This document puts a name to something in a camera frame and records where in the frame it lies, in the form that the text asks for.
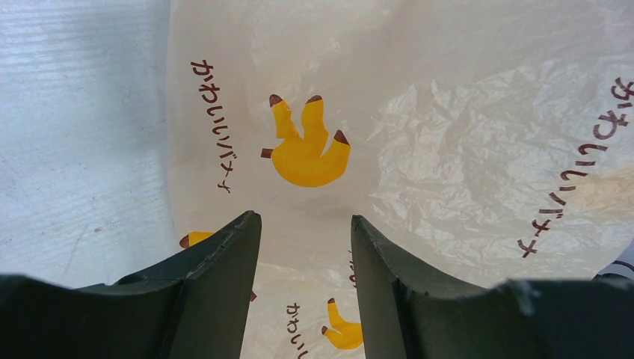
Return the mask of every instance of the crumpled plastic film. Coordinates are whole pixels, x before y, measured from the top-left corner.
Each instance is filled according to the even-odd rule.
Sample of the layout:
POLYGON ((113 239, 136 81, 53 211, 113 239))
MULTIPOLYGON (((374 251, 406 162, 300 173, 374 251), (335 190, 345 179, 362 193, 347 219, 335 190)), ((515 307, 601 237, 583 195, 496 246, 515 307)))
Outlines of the crumpled plastic film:
POLYGON ((480 286, 632 240, 634 4, 173 0, 182 235, 247 209, 243 358, 363 358, 350 219, 480 286))

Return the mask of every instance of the yellow banana illustration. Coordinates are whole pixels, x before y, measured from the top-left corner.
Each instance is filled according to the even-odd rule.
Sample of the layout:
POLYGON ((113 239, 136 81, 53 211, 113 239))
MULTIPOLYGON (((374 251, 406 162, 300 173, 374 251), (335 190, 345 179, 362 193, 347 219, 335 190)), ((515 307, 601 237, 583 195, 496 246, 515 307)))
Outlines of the yellow banana illustration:
MULTIPOLYGON (((182 237, 179 244, 181 247, 187 249, 190 248, 192 245, 200 243, 205 239, 211 237, 213 234, 213 232, 190 232, 187 236, 182 237)), ((256 298, 256 293, 251 290, 250 301, 255 301, 256 298)))
POLYGON ((330 326, 335 330, 323 326, 321 327, 321 334, 328 338, 335 348, 355 349, 363 344, 361 324, 343 320, 339 315, 339 309, 336 307, 335 298, 328 300, 328 320, 330 321, 330 326))
POLYGON ((320 187, 341 177, 348 166, 350 144, 338 130, 333 143, 324 153, 328 131, 324 126, 324 100, 311 97, 301 114, 302 138, 291 120, 291 109, 281 97, 271 95, 277 138, 283 142, 275 149, 262 149, 262 157, 271 159, 275 170, 286 181, 302 187, 320 187))

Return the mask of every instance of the plastic bag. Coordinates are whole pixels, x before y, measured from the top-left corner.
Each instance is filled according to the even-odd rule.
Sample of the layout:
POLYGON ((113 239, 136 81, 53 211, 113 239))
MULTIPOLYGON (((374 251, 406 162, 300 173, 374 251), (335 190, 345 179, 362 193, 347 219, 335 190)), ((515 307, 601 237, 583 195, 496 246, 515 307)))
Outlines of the plastic bag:
POLYGON ((243 358, 363 357, 353 214, 481 286, 616 258, 634 233, 633 16, 627 0, 173 0, 176 226, 264 223, 243 358))

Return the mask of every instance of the white table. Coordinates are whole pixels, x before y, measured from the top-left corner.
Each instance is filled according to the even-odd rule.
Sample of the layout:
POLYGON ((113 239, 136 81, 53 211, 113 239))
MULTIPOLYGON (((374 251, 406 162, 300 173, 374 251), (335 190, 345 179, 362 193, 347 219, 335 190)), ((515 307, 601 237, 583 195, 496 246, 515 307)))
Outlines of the white table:
POLYGON ((179 250, 169 0, 0 0, 0 272, 113 283, 179 250))

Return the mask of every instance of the table surface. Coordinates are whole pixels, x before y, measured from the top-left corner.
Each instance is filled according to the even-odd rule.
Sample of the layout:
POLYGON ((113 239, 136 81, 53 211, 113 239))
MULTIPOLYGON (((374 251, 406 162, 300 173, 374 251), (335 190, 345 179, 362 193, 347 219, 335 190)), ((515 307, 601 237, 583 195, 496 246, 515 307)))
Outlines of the table surface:
MULTIPOLYGON (((0 272, 113 283, 179 250, 166 186, 169 7, 0 0, 0 272)), ((634 247, 621 259, 634 263, 634 247)))

